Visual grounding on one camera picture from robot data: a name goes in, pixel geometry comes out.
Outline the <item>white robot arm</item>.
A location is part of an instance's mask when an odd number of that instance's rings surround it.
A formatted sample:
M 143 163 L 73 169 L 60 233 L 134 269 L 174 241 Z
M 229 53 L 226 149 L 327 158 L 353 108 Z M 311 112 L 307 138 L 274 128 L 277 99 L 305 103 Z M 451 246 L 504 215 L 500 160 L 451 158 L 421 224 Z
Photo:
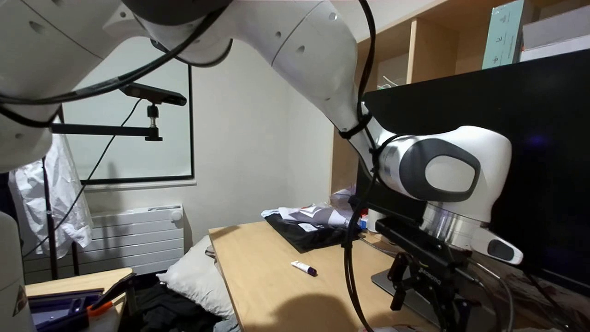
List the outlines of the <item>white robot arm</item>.
M 235 40 L 312 101 L 371 176 L 427 204 L 423 232 L 456 250 L 524 259 L 489 228 L 512 139 L 477 125 L 384 128 L 362 99 L 359 43 L 331 0 L 0 0 L 0 169 L 49 152 L 64 103 L 119 90 L 172 58 L 213 66 Z

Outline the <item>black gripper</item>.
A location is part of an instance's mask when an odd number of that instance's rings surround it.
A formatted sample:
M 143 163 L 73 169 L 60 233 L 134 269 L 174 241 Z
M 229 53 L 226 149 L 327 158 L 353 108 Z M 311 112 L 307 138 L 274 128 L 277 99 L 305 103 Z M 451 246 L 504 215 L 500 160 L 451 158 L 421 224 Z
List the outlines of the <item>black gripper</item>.
M 388 269 L 403 272 L 429 270 L 438 276 L 456 276 L 458 280 L 478 281 L 477 276 L 467 272 L 467 259 L 454 257 L 451 248 L 429 235 L 416 224 L 408 221 L 399 221 L 397 217 L 384 217 L 377 221 L 377 230 L 390 241 L 401 246 L 394 256 L 394 263 Z

